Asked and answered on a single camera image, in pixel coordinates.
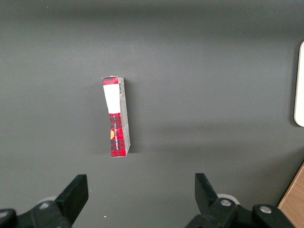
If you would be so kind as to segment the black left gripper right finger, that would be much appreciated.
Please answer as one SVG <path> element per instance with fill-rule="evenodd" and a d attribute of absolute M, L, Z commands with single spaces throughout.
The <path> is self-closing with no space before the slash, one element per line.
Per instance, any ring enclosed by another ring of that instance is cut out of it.
<path fill-rule="evenodd" d="M 195 174 L 195 200 L 200 214 L 187 228 L 293 228 L 292 222 L 275 206 L 256 204 L 251 210 L 227 197 L 219 197 L 204 173 Z"/>

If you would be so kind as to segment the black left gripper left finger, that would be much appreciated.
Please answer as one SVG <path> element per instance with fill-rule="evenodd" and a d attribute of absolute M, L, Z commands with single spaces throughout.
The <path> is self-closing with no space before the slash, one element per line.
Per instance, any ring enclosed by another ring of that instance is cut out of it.
<path fill-rule="evenodd" d="M 17 215 L 14 209 L 0 210 L 2 228 L 71 228 L 88 200 L 87 175 L 77 175 L 55 198 L 38 203 Z"/>

